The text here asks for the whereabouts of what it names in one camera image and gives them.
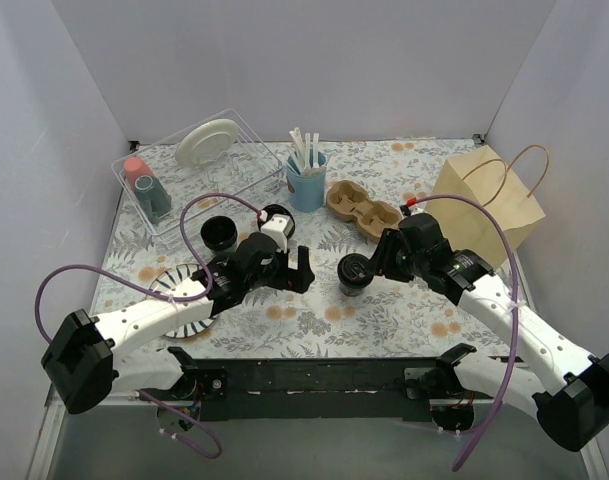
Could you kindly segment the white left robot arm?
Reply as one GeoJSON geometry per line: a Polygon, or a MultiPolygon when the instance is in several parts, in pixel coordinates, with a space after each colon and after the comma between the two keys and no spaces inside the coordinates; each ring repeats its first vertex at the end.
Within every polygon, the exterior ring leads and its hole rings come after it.
{"type": "Polygon", "coordinates": [[[297,265],[290,267],[288,251],[255,232],[234,252],[215,256],[205,269],[165,292],[150,291],[140,303],[95,317],[84,310],[69,314],[41,364],[71,414],[94,408],[112,392],[140,388],[165,390],[184,400],[197,386],[190,365],[175,354],[140,360],[133,352],[186,324],[209,326],[254,289],[303,294],[314,279],[308,247],[298,247],[297,265]]]}

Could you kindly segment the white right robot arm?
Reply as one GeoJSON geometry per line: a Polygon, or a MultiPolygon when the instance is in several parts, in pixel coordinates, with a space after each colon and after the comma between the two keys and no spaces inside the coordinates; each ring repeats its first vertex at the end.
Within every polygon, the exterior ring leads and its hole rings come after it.
{"type": "Polygon", "coordinates": [[[413,380],[413,387],[453,398],[467,390],[499,395],[535,418],[557,445],[572,452],[609,425],[609,354],[593,355],[512,299],[512,289],[487,262],[470,250],[451,248],[431,215],[411,215],[398,228],[385,229],[367,269],[403,283],[423,280],[430,290],[484,323],[528,367],[504,385],[505,367],[460,344],[413,380]]]}

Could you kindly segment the black plastic cup lid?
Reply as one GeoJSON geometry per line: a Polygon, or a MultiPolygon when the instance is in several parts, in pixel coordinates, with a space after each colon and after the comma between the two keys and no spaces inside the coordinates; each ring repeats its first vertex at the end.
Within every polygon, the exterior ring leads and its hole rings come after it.
{"type": "Polygon", "coordinates": [[[345,255],[337,265],[337,274],[342,285],[350,288],[363,289],[373,280],[373,274],[368,270],[369,259],[359,253],[345,255]]]}

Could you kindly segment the dark paper coffee cup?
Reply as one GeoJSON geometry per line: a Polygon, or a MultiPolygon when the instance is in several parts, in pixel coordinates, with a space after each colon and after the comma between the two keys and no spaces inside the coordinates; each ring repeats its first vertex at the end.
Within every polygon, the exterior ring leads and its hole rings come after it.
{"type": "Polygon", "coordinates": [[[344,282],[341,282],[339,285],[342,294],[348,297],[357,297],[361,295],[366,287],[367,285],[364,284],[351,284],[344,282]]]}

